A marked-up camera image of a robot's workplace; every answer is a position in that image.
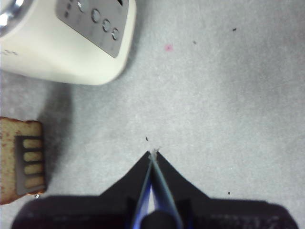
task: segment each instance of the pink spot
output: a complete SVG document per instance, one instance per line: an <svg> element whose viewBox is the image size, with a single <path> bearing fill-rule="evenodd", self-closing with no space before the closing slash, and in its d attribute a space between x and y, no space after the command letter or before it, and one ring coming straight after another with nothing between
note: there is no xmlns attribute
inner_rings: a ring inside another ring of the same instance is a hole
<svg viewBox="0 0 305 229"><path fill-rule="evenodd" d="M171 52L173 50L173 45L172 44L165 45L164 50L166 52Z"/></svg>

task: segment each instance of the gray carpet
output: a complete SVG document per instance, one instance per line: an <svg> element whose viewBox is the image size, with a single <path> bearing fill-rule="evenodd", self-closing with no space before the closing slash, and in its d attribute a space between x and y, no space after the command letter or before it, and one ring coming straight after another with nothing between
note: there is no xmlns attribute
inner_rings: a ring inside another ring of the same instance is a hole
<svg viewBox="0 0 305 229"><path fill-rule="evenodd" d="M305 1L137 6L127 67L109 84L1 73L1 115L44 124L44 196L98 195L159 148L208 196L284 205L305 228ZM1 206L1 228L32 199Z"/></svg>

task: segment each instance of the white appliance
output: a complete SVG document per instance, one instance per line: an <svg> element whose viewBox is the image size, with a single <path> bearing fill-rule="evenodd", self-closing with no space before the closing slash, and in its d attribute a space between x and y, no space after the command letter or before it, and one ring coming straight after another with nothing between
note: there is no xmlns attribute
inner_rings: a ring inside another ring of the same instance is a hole
<svg viewBox="0 0 305 229"><path fill-rule="evenodd" d="M103 84L124 69L135 0L1 0L1 69Z"/></svg>

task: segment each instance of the control panel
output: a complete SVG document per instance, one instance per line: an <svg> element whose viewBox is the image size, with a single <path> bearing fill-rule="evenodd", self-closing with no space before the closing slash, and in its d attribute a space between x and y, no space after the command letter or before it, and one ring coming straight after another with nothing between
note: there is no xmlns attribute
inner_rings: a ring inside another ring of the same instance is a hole
<svg viewBox="0 0 305 229"><path fill-rule="evenodd" d="M56 15L115 58L121 47L128 5L128 0L58 0Z"/></svg>

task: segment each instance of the button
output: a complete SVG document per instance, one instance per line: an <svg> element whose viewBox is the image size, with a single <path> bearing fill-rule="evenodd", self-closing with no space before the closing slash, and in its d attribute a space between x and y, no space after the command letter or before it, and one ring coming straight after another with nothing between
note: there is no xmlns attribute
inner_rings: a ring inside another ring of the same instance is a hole
<svg viewBox="0 0 305 229"><path fill-rule="evenodd" d="M103 30L105 32L108 32L110 30L110 22L107 19L104 19L103 21Z"/></svg>
<svg viewBox="0 0 305 229"><path fill-rule="evenodd" d="M99 12L97 9L93 9L93 10L91 11L91 18L92 18L92 21L93 21L94 23L99 22L100 19L101 19L101 14L100 14L100 12Z"/></svg>
<svg viewBox="0 0 305 229"><path fill-rule="evenodd" d="M78 8L81 12L85 13L89 9L89 2L88 0L78 0L77 1Z"/></svg>
<svg viewBox="0 0 305 229"><path fill-rule="evenodd" d="M119 38L119 31L117 30L117 28L114 28L114 29L112 30L111 35L112 35L112 38L113 38L115 41Z"/></svg>

